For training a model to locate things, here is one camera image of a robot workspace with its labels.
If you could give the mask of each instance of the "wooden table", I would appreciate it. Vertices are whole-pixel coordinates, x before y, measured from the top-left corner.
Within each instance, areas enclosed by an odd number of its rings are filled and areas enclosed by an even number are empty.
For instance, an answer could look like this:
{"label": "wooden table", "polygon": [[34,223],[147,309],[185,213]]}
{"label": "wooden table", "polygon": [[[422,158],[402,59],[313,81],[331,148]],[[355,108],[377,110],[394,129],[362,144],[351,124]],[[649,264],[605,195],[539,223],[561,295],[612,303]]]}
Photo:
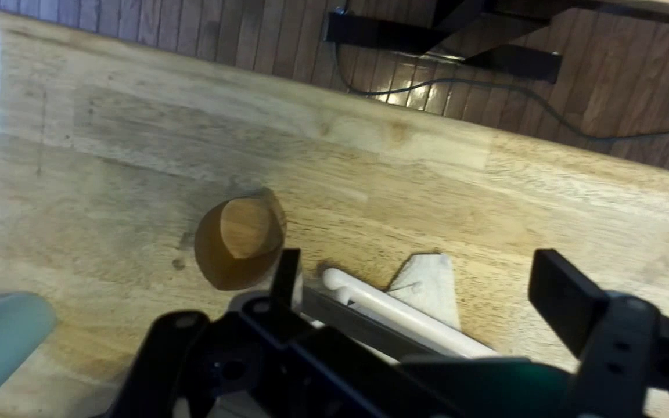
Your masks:
{"label": "wooden table", "polygon": [[99,414],[157,316],[221,316],[193,229],[259,188],[309,277],[449,252],[502,352],[575,365],[526,297],[539,245],[669,314],[669,172],[0,13],[0,292],[61,321],[0,415]]}

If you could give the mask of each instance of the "round wooden piece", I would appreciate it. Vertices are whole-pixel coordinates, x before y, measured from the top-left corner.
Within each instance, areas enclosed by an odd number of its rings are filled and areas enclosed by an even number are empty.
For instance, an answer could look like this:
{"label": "round wooden piece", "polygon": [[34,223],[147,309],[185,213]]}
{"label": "round wooden piece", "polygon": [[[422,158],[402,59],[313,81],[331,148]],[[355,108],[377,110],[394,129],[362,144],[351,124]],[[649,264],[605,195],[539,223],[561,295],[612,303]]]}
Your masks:
{"label": "round wooden piece", "polygon": [[271,195],[228,199],[211,208],[196,232],[196,259],[218,289],[259,282],[282,247],[284,218]]}

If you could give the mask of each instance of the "wood grain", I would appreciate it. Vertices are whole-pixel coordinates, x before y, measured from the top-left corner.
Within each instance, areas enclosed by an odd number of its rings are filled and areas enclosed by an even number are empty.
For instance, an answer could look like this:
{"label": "wood grain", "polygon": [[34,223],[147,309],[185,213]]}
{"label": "wood grain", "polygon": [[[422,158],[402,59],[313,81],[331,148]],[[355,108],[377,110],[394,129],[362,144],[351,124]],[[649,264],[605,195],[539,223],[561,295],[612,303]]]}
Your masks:
{"label": "wood grain", "polygon": [[618,43],[617,54],[612,51],[605,57],[603,77],[598,79],[598,87],[591,98],[591,106],[586,110],[586,124],[592,127],[595,134],[614,134],[621,113],[631,104],[631,95],[638,87],[638,73],[628,71],[631,68],[642,68],[646,62],[646,51],[653,42],[656,30],[653,22],[639,18],[618,18],[621,32],[612,40]]}
{"label": "wood grain", "polygon": [[121,0],[121,8],[118,8],[118,37],[121,40],[138,40],[140,32],[140,8],[142,8],[142,0]]}
{"label": "wood grain", "polygon": [[265,0],[255,69],[273,73],[287,0]]}
{"label": "wood grain", "polygon": [[218,51],[218,22],[221,22],[223,0],[203,0],[203,22],[197,34],[196,56],[214,59]]}
{"label": "wood grain", "polygon": [[297,37],[297,51],[296,51],[296,68],[293,79],[297,81],[311,81],[313,79],[313,65],[317,65],[317,51],[318,43],[326,40],[326,2],[307,2],[303,32]]}
{"label": "wood grain", "polygon": [[180,15],[180,40],[178,51],[196,56],[200,34],[203,0],[185,0]]}
{"label": "wood grain", "polygon": [[161,0],[142,0],[140,6],[140,32],[138,42],[157,47],[159,42],[159,18],[161,18]]}
{"label": "wood grain", "polygon": [[226,0],[218,20],[218,62],[238,62],[244,2]]}
{"label": "wood grain", "polygon": [[0,13],[0,292],[58,310],[0,415],[106,410],[159,314],[218,316],[188,236],[260,188],[307,277],[381,288],[451,256],[464,330],[502,352],[575,365],[526,300],[539,245],[669,314],[669,172]]}
{"label": "wood grain", "polygon": [[260,28],[264,28],[264,0],[244,0],[243,4],[243,28],[240,28],[240,43],[238,43],[238,65],[253,69],[259,59],[259,43],[260,43]]}
{"label": "wood grain", "polygon": [[[305,13],[307,0],[287,0],[284,20]],[[273,73],[293,77],[301,25],[282,25]]]}
{"label": "wood grain", "polygon": [[58,22],[58,0],[39,0],[39,18]]}
{"label": "wood grain", "polygon": [[18,12],[23,15],[39,15],[39,0],[18,0]]}
{"label": "wood grain", "polygon": [[7,12],[18,12],[18,0],[0,0],[0,6]]}
{"label": "wood grain", "polygon": [[180,13],[182,0],[162,0],[161,2],[161,20],[159,20],[159,47],[174,51],[180,42]]}
{"label": "wood grain", "polygon": [[80,28],[92,32],[101,28],[101,0],[80,0]]}
{"label": "wood grain", "polygon": [[58,22],[63,25],[80,25],[80,0],[61,0],[58,2]]}
{"label": "wood grain", "polygon": [[118,0],[101,0],[101,34],[118,37],[121,28],[121,2]]}

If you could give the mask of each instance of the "wooden disc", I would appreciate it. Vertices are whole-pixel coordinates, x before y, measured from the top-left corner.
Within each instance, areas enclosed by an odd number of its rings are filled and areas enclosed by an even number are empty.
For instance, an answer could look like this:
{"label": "wooden disc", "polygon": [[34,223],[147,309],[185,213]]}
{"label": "wooden disc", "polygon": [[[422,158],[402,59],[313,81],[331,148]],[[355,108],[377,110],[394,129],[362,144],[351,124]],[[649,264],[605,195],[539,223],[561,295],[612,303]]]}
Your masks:
{"label": "wooden disc", "polygon": [[271,193],[218,205],[196,232],[197,266],[221,289],[259,282],[282,247],[284,216]]}

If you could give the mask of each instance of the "black metal stand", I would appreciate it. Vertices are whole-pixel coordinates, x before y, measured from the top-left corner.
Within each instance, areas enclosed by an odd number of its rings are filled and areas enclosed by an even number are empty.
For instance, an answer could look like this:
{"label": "black metal stand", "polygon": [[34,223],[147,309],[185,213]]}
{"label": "black metal stand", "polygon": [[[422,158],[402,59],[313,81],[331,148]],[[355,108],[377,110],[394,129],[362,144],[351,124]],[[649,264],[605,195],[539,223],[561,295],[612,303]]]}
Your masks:
{"label": "black metal stand", "polygon": [[538,250],[531,300],[582,360],[577,373],[523,358],[405,358],[388,365],[332,325],[291,309],[297,250],[284,250],[271,295],[238,310],[161,316],[106,414],[172,418],[178,401],[210,415],[247,393],[271,415],[642,415],[649,387],[669,389],[669,317],[598,288],[556,250]]}
{"label": "black metal stand", "polygon": [[464,57],[463,65],[553,84],[562,68],[561,54],[507,42],[549,25],[556,13],[570,6],[669,22],[665,13],[612,6],[595,0],[438,0],[430,28],[336,12],[331,13],[327,42],[426,54],[451,34],[477,40],[477,30],[481,30],[481,40],[489,42],[473,51],[458,51]]}

